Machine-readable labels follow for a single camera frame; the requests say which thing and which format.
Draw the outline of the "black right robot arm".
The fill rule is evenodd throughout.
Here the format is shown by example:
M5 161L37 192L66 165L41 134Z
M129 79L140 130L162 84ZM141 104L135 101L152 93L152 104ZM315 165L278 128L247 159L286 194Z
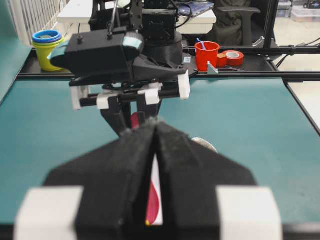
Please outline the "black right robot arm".
M73 108L96 106L121 135L157 117L164 98L187 99L177 21L171 0L131 0L112 9L93 1L90 31L72 36L64 51L75 75L69 83Z

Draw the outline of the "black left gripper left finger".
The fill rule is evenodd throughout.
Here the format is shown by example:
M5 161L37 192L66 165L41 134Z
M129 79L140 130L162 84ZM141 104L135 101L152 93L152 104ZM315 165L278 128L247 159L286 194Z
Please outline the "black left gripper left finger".
M52 169L24 197L16 240L155 240L146 225L157 121Z

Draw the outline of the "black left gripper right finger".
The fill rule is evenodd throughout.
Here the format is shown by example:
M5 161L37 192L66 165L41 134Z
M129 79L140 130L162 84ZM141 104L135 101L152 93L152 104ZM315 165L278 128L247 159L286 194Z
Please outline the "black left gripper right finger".
M281 240L274 194L245 166L160 122L155 127L163 226L175 240Z

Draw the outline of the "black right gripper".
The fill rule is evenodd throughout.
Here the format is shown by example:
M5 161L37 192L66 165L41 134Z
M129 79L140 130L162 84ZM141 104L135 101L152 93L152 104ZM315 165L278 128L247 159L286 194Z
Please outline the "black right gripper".
M109 92L137 90L141 94L136 98L139 125L144 124L149 118L158 117L162 100L154 103L160 99L159 91L165 82L178 81L179 97L182 100L188 99L191 93L189 72L183 64L157 61L143 54L132 60L118 56L109 63L97 59L90 64L74 63L71 72L76 77L69 83L74 110L82 108L80 99L88 97L89 86L103 84ZM108 103L109 109L101 109L100 113L120 137L132 128L131 104L119 102L117 96L109 97Z

